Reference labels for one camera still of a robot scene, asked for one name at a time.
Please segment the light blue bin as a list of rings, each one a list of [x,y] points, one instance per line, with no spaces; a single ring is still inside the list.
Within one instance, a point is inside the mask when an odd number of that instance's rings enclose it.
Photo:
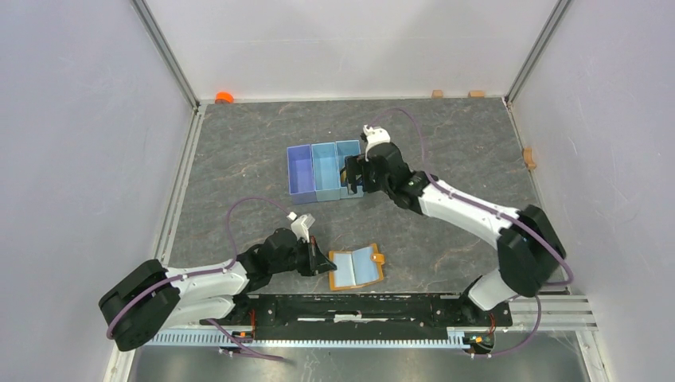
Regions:
[[[338,156],[335,142],[311,146],[314,185],[318,202],[340,199]]]
[[[358,156],[361,153],[360,143],[357,140],[336,141],[336,148],[337,148],[337,163],[339,169],[338,180],[340,181],[340,198],[353,199],[363,197],[364,192],[362,187],[359,187],[357,193],[348,193],[347,189],[341,185],[341,177],[340,177],[341,169],[345,166],[345,158],[349,156]]]

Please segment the curved wooden piece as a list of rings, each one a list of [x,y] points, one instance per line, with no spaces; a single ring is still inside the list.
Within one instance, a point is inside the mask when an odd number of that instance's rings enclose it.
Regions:
[[[527,170],[532,171],[537,168],[537,164],[533,158],[533,149],[531,147],[525,147],[522,150],[522,157]]]

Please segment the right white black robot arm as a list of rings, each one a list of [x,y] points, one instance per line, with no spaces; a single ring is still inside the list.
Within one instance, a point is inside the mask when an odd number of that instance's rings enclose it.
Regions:
[[[536,296],[563,266],[564,247],[540,207],[506,208],[454,189],[433,174],[411,170],[393,143],[346,157],[341,177],[352,191],[385,193],[398,207],[453,224],[496,250],[497,269],[469,286],[459,304],[471,325],[483,323],[509,298]]]

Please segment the orange round cap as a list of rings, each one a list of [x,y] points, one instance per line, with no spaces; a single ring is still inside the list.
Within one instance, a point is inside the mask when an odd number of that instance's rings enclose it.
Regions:
[[[214,103],[233,103],[234,97],[228,92],[218,92],[215,95]]]

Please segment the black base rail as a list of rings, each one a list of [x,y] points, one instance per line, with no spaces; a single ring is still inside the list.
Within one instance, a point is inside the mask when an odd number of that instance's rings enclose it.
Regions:
[[[455,294],[249,294],[218,324],[256,340],[442,339],[449,328],[510,327],[507,303],[482,311]]]

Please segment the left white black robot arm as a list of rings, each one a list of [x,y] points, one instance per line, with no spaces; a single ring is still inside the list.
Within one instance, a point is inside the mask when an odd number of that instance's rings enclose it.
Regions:
[[[273,275],[296,272],[312,277],[337,268],[314,236],[298,237],[279,228],[223,263],[178,268],[147,260],[112,287],[98,306],[107,338],[126,352],[175,326],[222,318],[235,325],[244,322],[250,314],[245,295],[265,287]]]

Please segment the stack of credit cards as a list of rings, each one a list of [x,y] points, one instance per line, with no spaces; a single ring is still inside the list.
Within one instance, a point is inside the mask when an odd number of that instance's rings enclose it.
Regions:
[[[363,169],[358,164],[346,164],[340,172],[341,185],[348,193],[356,193],[363,186]]]

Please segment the orange leather card holder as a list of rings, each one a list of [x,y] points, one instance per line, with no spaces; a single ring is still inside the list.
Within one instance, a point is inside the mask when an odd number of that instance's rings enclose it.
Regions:
[[[330,251],[329,260],[337,267],[329,273],[331,291],[358,289],[384,280],[385,256],[376,244],[353,251]]]

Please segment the purple plastic bin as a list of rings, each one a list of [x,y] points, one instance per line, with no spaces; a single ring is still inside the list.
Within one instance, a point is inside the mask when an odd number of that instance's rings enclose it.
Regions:
[[[317,201],[311,145],[287,148],[288,188],[294,205]]]

